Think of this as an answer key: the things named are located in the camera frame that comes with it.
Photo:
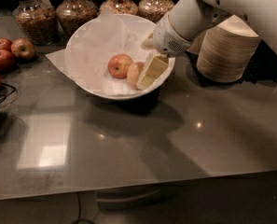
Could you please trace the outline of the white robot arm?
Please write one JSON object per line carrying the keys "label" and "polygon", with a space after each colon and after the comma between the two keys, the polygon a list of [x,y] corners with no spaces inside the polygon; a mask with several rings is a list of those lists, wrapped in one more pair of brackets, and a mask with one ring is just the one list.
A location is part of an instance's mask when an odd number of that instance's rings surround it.
{"label": "white robot arm", "polygon": [[277,0],[179,0],[142,48],[176,57],[200,34],[195,61],[201,85],[277,81]]}

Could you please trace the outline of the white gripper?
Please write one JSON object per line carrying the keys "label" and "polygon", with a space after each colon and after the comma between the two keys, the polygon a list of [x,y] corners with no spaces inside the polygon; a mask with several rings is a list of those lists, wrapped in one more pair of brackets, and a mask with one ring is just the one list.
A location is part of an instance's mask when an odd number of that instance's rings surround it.
{"label": "white gripper", "polygon": [[[156,24],[153,34],[142,43],[141,48],[154,48],[169,57],[176,57],[187,50],[192,44],[191,31],[188,29],[188,15],[179,11],[166,13]],[[145,66],[138,77],[137,88],[149,88],[168,68],[169,59],[162,55],[149,55]]]}

